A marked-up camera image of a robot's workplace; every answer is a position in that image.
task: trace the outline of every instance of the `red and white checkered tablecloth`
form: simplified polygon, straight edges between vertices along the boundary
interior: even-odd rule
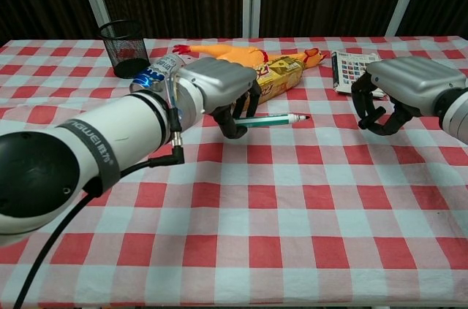
[[[425,56],[468,75],[468,41],[459,37],[146,46],[155,59],[200,42]],[[0,134],[61,123],[127,94],[129,82],[113,76],[101,41],[9,42],[0,49]],[[258,112],[312,120],[234,141],[204,117],[184,133],[186,164],[136,172],[83,210],[26,304],[468,303],[466,145],[434,118],[391,137],[361,131],[350,97],[332,89],[329,57]],[[0,249],[2,306],[15,301],[58,222]]]

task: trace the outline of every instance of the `marker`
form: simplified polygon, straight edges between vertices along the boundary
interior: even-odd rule
[[[309,119],[308,115],[299,114],[281,114],[281,115],[268,115],[266,117],[250,117],[234,119],[236,125],[246,126],[247,128],[254,128],[256,126],[272,126],[272,125],[285,125],[297,123],[298,121],[305,121]]]

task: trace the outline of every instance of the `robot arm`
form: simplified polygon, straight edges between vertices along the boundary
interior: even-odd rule
[[[180,131],[230,108],[256,77],[240,64],[202,58],[178,72],[175,124],[165,92],[143,90],[52,129],[0,136],[0,245],[52,221],[82,190],[100,196],[171,138],[177,154],[160,163],[183,163]]]
[[[374,107],[372,91],[381,88],[395,112],[383,125],[385,114]],[[378,135],[395,134],[412,117],[437,116],[442,130],[468,143],[467,79],[458,70],[422,57],[399,57],[370,63],[352,85],[352,100],[361,117],[359,127]]]

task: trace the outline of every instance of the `yellow rubber chicken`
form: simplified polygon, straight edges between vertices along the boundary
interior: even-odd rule
[[[218,59],[225,59],[229,62],[236,62],[243,66],[250,66],[256,68],[257,66],[264,64],[274,59],[288,56],[291,58],[298,59],[304,62],[306,68],[318,65],[321,60],[324,59],[323,55],[318,48],[311,48],[301,53],[294,53],[292,55],[270,55],[264,50],[260,50],[256,47],[236,47],[225,44],[215,45],[176,45],[174,51],[176,53],[188,53],[188,52],[199,52],[207,53]]]

